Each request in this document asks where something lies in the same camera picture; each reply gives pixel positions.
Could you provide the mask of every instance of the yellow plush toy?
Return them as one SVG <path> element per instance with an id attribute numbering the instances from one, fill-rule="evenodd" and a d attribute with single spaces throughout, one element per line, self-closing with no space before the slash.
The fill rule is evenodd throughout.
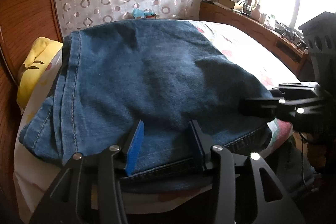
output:
<path id="1" fill-rule="evenodd" d="M 19 88 L 16 102 L 21 112 L 26 108 L 29 98 L 42 73 L 46 70 L 53 57 L 63 44 L 46 37 L 36 39 L 31 50 L 19 70 Z"/>

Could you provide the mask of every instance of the wooden cabinet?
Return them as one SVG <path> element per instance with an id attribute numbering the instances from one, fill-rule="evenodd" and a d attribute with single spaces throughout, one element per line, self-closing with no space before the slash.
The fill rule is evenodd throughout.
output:
<path id="1" fill-rule="evenodd" d="M 280 59 L 296 76 L 299 75 L 307 54 L 278 33 L 242 14 L 234 13 L 214 4 L 201 2 L 199 20 L 227 24 L 240 29 Z"/>

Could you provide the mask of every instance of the cable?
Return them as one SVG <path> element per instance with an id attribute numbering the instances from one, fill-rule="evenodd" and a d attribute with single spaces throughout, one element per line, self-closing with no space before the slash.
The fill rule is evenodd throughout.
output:
<path id="1" fill-rule="evenodd" d="M 306 189 L 309 191 L 310 189 L 308 188 L 307 184 L 306 184 L 306 181 L 305 181 L 305 175 L 303 173 L 303 164 L 304 164 L 304 161 L 303 161 L 303 139 L 304 137 L 302 136 L 301 132 L 299 132 L 300 136 L 301 136 L 301 148 L 302 148 L 302 154 L 301 154 L 301 178 L 302 178 L 302 182 L 304 184 L 304 186 L 306 187 Z"/>
<path id="2" fill-rule="evenodd" d="M 309 143 L 309 144 L 319 144 L 319 142 L 312 142 L 312 141 L 309 141 L 307 140 L 307 138 L 302 134 L 302 132 L 298 131 L 302 141 L 305 141 L 306 143 Z"/>

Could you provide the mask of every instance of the floral bedsheet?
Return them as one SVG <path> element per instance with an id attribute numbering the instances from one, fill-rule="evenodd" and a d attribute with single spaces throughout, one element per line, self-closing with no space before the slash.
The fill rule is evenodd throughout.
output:
<path id="1" fill-rule="evenodd" d="M 295 83 L 295 75 L 273 54 L 235 27 L 202 21 L 189 21 L 212 44 L 224 54 L 228 60 L 238 64 L 249 73 L 255 75 L 268 89 L 280 83 Z M 51 61 L 42 74 L 23 113 L 19 131 L 33 118 L 46 98 L 53 81 L 62 64 L 62 51 Z M 268 147 L 261 151 L 267 157 L 292 134 L 292 125 L 275 119 L 268 123 L 272 131 L 272 140 Z M 59 168 L 41 161 L 16 140 L 14 151 L 14 182 L 19 212 L 27 223 L 44 192 L 59 172 Z M 211 189 L 211 185 L 197 190 L 178 191 L 164 194 L 130 194 L 123 193 L 125 210 L 130 214 L 146 214 L 166 212 L 176 208 L 196 195 Z"/>

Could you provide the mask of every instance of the blue gripper pad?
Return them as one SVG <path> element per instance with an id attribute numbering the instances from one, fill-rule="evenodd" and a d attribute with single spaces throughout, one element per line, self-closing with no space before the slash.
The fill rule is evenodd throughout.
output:
<path id="1" fill-rule="evenodd" d="M 144 134 L 144 124 L 143 121 L 140 121 L 135 130 L 134 136 L 132 138 L 131 144 L 126 154 L 125 172 L 128 176 L 133 173 L 135 164 L 137 163 L 138 155 L 142 145 L 143 134 Z"/>

